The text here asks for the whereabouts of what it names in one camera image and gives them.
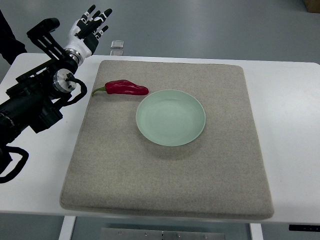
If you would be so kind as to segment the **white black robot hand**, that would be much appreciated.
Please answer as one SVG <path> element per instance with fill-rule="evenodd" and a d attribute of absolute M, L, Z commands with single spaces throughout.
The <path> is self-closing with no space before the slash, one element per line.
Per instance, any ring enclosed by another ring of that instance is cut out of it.
<path fill-rule="evenodd" d="M 92 56 L 98 47 L 100 38 L 109 28 L 105 22 L 112 12 L 110 8 L 104 11 L 96 10 L 93 4 L 72 25 L 64 49 L 75 52 L 82 59 Z"/>

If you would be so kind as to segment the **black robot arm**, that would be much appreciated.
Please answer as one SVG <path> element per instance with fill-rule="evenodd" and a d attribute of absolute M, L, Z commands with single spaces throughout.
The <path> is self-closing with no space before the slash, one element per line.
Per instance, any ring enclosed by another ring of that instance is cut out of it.
<path fill-rule="evenodd" d="M 47 18 L 27 32 L 50 59 L 17 77 L 17 84 L 6 90 L 9 99 L 0 105 L 1 146 L 27 127 L 35 133 L 49 129 L 62 119 L 61 108 L 87 94 L 86 85 L 74 77 L 78 63 L 51 36 L 59 25 L 57 18 Z"/>

